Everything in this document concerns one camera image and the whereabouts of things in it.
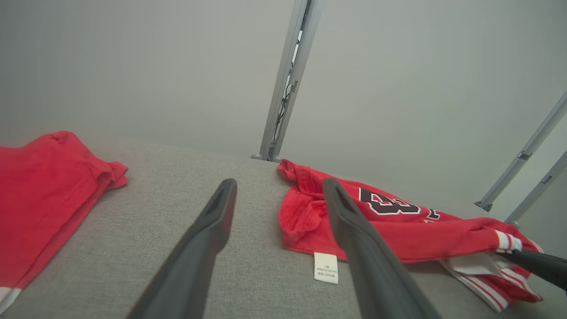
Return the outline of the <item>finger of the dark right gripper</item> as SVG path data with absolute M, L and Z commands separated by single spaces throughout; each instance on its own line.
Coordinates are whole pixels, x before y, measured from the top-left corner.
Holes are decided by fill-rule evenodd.
M 564 291 L 567 290 L 566 259 L 530 250 L 514 250 L 510 253 L 498 253 L 498 255 L 552 285 Z

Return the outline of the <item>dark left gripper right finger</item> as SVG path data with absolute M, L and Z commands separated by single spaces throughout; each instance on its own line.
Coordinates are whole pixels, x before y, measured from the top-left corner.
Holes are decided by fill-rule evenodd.
M 344 250 L 364 319 L 439 319 L 382 236 L 333 178 L 323 181 L 330 226 Z

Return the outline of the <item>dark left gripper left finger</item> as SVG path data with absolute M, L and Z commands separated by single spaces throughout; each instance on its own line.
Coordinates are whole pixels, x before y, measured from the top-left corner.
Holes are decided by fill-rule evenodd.
M 229 241 L 237 182 L 223 180 L 142 293 L 129 319 L 201 319 L 216 256 Z

